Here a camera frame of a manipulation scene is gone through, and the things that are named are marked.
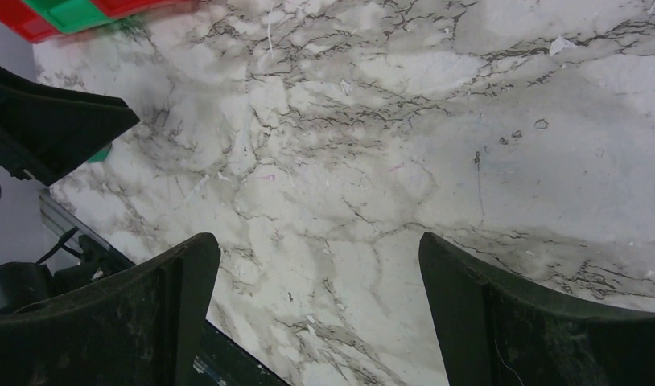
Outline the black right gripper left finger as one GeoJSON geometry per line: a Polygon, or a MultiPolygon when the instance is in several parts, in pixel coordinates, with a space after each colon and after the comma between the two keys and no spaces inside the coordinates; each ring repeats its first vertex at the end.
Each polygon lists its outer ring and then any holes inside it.
{"type": "Polygon", "coordinates": [[[187,384],[219,264],[202,232],[67,292],[44,265],[0,265],[0,385],[187,384]]]}

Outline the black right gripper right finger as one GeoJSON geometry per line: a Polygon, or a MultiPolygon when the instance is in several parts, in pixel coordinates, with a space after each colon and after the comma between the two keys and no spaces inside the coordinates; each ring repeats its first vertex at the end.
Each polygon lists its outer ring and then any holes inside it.
{"type": "Polygon", "coordinates": [[[451,385],[655,385],[655,313],[563,294],[425,233],[418,262],[451,385]]]}

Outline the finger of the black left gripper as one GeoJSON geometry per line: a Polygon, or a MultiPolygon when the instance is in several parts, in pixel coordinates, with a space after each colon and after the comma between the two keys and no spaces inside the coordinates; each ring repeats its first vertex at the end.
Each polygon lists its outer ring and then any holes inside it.
{"type": "Polygon", "coordinates": [[[29,81],[0,66],[0,167],[46,186],[140,122],[123,99],[29,81]]]}

